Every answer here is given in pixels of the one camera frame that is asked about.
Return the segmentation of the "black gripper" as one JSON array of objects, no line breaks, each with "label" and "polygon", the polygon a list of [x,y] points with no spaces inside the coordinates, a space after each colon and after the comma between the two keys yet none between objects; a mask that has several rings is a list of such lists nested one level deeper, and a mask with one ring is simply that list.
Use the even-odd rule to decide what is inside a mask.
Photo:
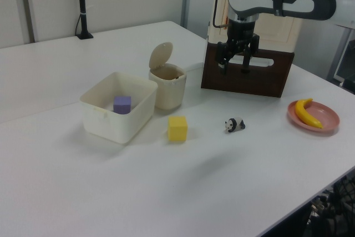
[{"label": "black gripper", "polygon": [[258,52],[260,37],[254,34],[255,22],[238,22],[229,20],[227,29],[227,42],[218,42],[216,48],[216,61],[220,73],[226,75],[228,64],[236,53],[243,52],[241,72],[250,72],[250,60]]}]

